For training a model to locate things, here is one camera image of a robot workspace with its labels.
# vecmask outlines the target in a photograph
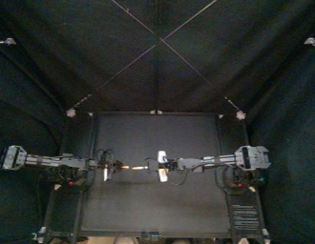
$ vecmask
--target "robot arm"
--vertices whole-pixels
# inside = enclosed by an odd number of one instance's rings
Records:
[[[96,166],[96,163],[91,159],[76,158],[72,154],[55,157],[32,155],[20,146],[9,146],[1,155],[0,171],[16,171],[24,166],[46,168],[63,165],[84,170],[88,166]]]
[[[77,177],[76,175],[81,175],[80,171],[95,171],[96,168],[103,169],[104,181],[107,181],[111,180],[114,173],[119,173],[122,169],[128,169],[114,159],[114,156],[99,161],[75,157],[68,153],[53,157],[40,156],[26,153],[20,146],[9,146],[0,158],[0,171],[17,171],[29,166],[51,170],[51,175],[57,175],[57,177],[51,177],[55,181],[73,180]]]
[[[268,153],[265,147],[244,146],[230,155],[205,156],[201,159],[167,159],[166,152],[159,151],[158,161],[148,163],[147,167],[135,167],[134,170],[147,169],[151,172],[158,172],[160,181],[166,182],[168,181],[168,172],[172,171],[203,173],[210,168],[230,167],[227,172],[233,174],[233,179],[249,178],[252,181],[258,175],[258,171],[268,169],[272,165]]]

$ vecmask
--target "black fabric wall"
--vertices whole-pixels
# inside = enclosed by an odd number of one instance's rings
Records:
[[[64,125],[65,117],[44,88],[36,65],[20,49],[0,47],[0,153],[5,147],[20,145],[30,153],[55,155]],[[28,238],[38,230],[37,183],[37,171],[0,173],[0,243]]]
[[[0,40],[6,36],[0,26]],[[262,203],[273,240],[315,243],[315,48],[302,46],[290,57],[250,103],[249,135],[272,152]],[[0,46],[0,152],[12,144],[30,153],[59,152],[65,108],[48,84],[20,46]],[[0,174],[0,242],[38,230],[37,179],[28,171]]]
[[[268,229],[281,243],[315,243],[315,48],[298,51],[269,82],[249,121],[252,144],[272,152]]]

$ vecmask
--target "black tent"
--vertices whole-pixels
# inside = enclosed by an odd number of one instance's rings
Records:
[[[278,243],[315,243],[315,1],[0,1],[0,152],[56,154],[65,111],[248,114]],[[0,175],[0,242],[38,228],[36,173]]]

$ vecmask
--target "black fabric ceiling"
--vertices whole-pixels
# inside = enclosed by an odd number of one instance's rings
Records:
[[[0,25],[65,110],[92,94],[80,111],[235,112],[226,96],[248,112],[315,30],[315,1],[0,1]]]

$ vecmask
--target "cable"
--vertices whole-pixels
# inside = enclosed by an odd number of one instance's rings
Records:
[[[186,182],[186,179],[187,179],[187,175],[189,175],[190,170],[186,170],[186,174],[185,174],[185,177],[183,177],[183,181],[182,181],[181,183],[175,183],[175,182],[172,182],[172,181],[170,180],[170,175],[168,175],[166,166],[164,166],[163,164],[160,164],[160,165],[162,165],[162,167],[163,167],[163,169],[164,169],[166,176],[167,176],[167,178],[168,178],[168,182],[170,182],[174,186],[181,186],[181,185],[183,185],[185,182]]]

